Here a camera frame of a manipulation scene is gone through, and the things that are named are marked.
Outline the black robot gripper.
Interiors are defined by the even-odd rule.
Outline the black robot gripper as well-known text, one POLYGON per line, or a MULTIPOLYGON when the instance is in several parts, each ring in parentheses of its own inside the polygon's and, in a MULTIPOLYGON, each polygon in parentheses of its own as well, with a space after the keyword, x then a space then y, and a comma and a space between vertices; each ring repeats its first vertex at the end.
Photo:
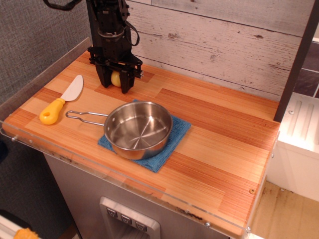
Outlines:
POLYGON ((141 78, 144 72, 141 69, 143 62, 132 54, 131 28, 122 27, 119 32, 108 33, 97 30, 98 42, 96 46, 88 48, 90 63, 94 64, 100 82, 104 88, 109 87, 113 71, 120 72, 121 90, 126 94, 134 86, 135 77, 141 78))

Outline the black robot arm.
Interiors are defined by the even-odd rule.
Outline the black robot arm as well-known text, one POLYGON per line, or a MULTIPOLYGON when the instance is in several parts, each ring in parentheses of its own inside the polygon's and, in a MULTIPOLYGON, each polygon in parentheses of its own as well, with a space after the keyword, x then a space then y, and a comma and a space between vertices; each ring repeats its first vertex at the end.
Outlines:
POLYGON ((88 48, 103 87, 111 85, 111 74, 119 73, 122 93, 127 93, 136 78, 142 78, 142 60, 132 54, 131 31, 137 32, 127 18, 129 5, 124 0, 88 0, 87 10, 93 45, 88 48))

